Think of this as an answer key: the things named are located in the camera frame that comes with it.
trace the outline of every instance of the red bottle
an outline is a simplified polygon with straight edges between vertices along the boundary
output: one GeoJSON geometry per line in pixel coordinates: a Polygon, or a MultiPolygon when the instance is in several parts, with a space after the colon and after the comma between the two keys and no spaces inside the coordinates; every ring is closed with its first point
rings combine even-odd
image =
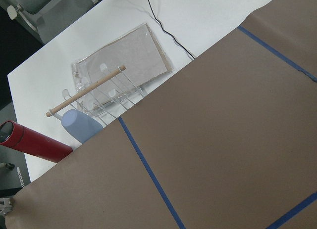
{"type": "Polygon", "coordinates": [[[0,145],[56,163],[73,151],[70,146],[14,121],[0,126],[0,145]]]}

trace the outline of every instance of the white table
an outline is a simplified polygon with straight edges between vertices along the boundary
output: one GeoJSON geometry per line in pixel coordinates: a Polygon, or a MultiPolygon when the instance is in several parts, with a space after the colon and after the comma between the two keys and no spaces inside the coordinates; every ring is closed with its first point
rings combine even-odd
{"type": "MultiPolygon", "coordinates": [[[[198,56],[271,0],[150,1],[165,29],[198,56]]],[[[49,108],[63,102],[63,89],[75,94],[71,63],[145,22],[176,70],[190,62],[184,50],[153,19],[147,0],[103,0],[8,75],[18,123],[77,148],[80,143],[60,122],[45,116],[49,108]]],[[[150,88],[166,79],[160,78],[150,88]]],[[[28,154],[26,162],[31,181],[54,165],[28,154]]]]}

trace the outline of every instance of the blue tape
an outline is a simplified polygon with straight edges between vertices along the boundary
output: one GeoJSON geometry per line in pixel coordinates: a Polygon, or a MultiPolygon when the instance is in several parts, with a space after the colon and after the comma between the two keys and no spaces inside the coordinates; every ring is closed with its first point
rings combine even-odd
{"type": "Polygon", "coordinates": [[[274,55],[276,55],[277,57],[279,57],[280,59],[282,59],[284,62],[286,62],[287,64],[289,64],[290,66],[292,66],[293,68],[295,68],[296,70],[304,73],[306,76],[308,76],[310,79],[312,79],[314,82],[317,82],[317,77],[315,77],[314,75],[312,75],[311,73],[309,73],[308,71],[306,71],[304,68],[302,68],[301,66],[297,65],[295,62],[293,62],[291,59],[285,57],[282,53],[280,53],[279,51],[275,50],[274,48],[272,48],[270,45],[268,45],[267,43],[265,43],[263,40],[259,39],[257,36],[255,36],[254,34],[252,34],[250,31],[246,30],[245,28],[243,28],[241,25],[239,25],[237,27],[237,29],[239,29],[240,31],[242,31],[244,34],[246,34],[247,36],[249,36],[251,39],[253,39],[254,41],[256,41],[257,43],[259,43],[260,45],[262,45],[263,47],[265,47],[267,50],[269,50],[271,53],[273,53],[274,55]]]}
{"type": "Polygon", "coordinates": [[[125,125],[123,119],[122,119],[121,117],[119,117],[118,120],[119,120],[121,126],[123,127],[125,133],[127,134],[128,138],[129,138],[129,140],[130,140],[130,142],[132,143],[132,145],[133,145],[135,151],[137,152],[137,154],[138,154],[140,160],[142,161],[142,163],[143,163],[145,169],[147,170],[149,176],[151,177],[153,183],[155,184],[156,188],[158,189],[158,192],[160,193],[162,199],[164,200],[164,203],[166,204],[166,206],[168,207],[168,209],[169,209],[171,215],[172,215],[173,218],[175,219],[175,221],[176,221],[178,227],[179,227],[180,229],[186,229],[185,226],[184,226],[184,224],[183,224],[183,222],[182,222],[182,220],[179,218],[177,212],[175,211],[173,205],[172,205],[171,202],[169,201],[169,199],[168,199],[166,193],[164,192],[162,186],[159,184],[159,181],[157,180],[156,176],[154,175],[154,173],[153,173],[152,169],[150,168],[148,162],[146,161],[146,159],[145,159],[143,153],[141,152],[141,150],[139,149],[139,147],[138,147],[138,145],[136,144],[135,140],[133,139],[133,137],[132,137],[132,135],[131,135],[129,129],[128,129],[127,126],[125,125]]]}
{"type": "Polygon", "coordinates": [[[304,208],[308,207],[310,204],[312,204],[316,200],[317,200],[317,192],[313,193],[311,196],[309,196],[304,201],[299,203],[297,206],[292,208],[290,211],[288,211],[282,217],[277,219],[274,223],[272,223],[266,229],[276,229],[276,228],[280,227],[281,225],[286,223],[288,220],[290,220],[292,217],[294,217],[296,214],[301,212],[304,208]]]}

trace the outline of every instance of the black cable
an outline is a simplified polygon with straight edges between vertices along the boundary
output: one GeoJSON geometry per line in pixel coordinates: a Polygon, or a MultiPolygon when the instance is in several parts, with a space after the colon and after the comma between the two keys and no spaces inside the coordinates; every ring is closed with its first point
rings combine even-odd
{"type": "Polygon", "coordinates": [[[154,16],[154,19],[159,23],[159,25],[160,25],[160,27],[162,28],[162,30],[163,30],[165,33],[167,33],[168,35],[170,35],[170,36],[174,39],[174,41],[175,41],[179,46],[181,46],[193,59],[195,59],[195,57],[190,53],[190,51],[188,51],[180,42],[178,42],[178,41],[176,40],[176,38],[174,37],[174,35],[172,35],[170,32],[166,31],[166,30],[163,28],[162,23],[160,22],[159,19],[157,19],[157,17],[155,16],[155,14],[154,14],[154,12],[153,12],[153,9],[152,9],[150,0],[148,0],[148,3],[149,3],[149,6],[150,6],[150,9],[151,9],[151,12],[152,12],[152,14],[153,14],[153,16],[154,16]]]}

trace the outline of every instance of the wooden handle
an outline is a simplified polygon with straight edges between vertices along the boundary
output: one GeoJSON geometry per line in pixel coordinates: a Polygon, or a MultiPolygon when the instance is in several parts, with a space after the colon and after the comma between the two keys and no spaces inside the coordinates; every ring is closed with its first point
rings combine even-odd
{"type": "Polygon", "coordinates": [[[106,81],[110,80],[112,77],[118,75],[121,71],[123,71],[125,69],[126,68],[125,68],[124,65],[120,66],[119,68],[117,68],[113,72],[111,72],[109,75],[106,75],[105,77],[99,79],[98,81],[96,81],[95,83],[91,84],[90,86],[88,86],[84,90],[78,92],[73,97],[71,97],[68,100],[64,101],[62,104],[56,106],[54,109],[51,110],[51,112],[47,112],[46,116],[50,117],[50,116],[52,116],[52,114],[56,114],[58,111],[62,110],[63,108],[65,108],[66,106],[71,104],[72,102],[78,100],[80,97],[83,97],[85,94],[91,92],[93,89],[95,89],[98,86],[102,85],[103,83],[105,83],[106,81]]]}

